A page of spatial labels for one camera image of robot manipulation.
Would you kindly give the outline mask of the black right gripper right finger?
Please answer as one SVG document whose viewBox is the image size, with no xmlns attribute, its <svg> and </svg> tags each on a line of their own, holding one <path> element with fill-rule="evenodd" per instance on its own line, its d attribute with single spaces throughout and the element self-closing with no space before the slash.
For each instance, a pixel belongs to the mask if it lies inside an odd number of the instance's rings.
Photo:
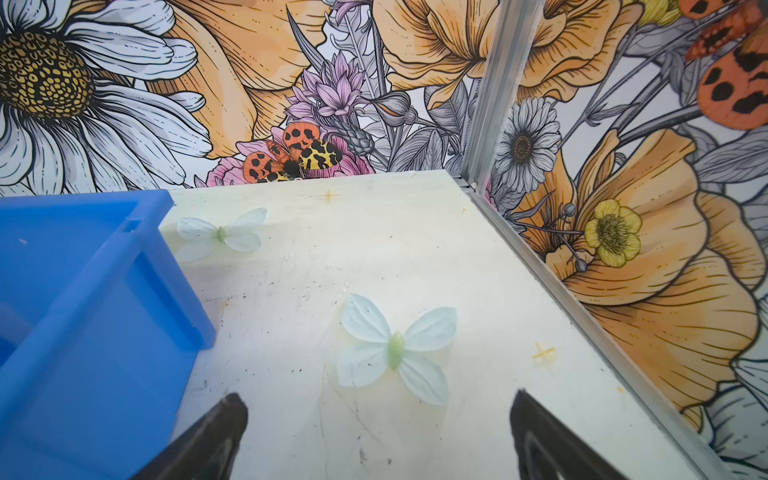
<svg viewBox="0 0 768 480">
<path fill-rule="evenodd" d="M 627 479 L 524 389 L 509 422 L 521 479 Z"/>
</svg>

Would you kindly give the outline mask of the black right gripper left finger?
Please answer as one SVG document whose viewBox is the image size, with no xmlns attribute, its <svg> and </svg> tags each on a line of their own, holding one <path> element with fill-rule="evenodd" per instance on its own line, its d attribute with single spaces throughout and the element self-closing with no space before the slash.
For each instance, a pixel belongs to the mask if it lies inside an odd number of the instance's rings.
<svg viewBox="0 0 768 480">
<path fill-rule="evenodd" d="M 131 480 L 229 479 L 247 424 L 247 406 L 230 393 Z"/>
</svg>

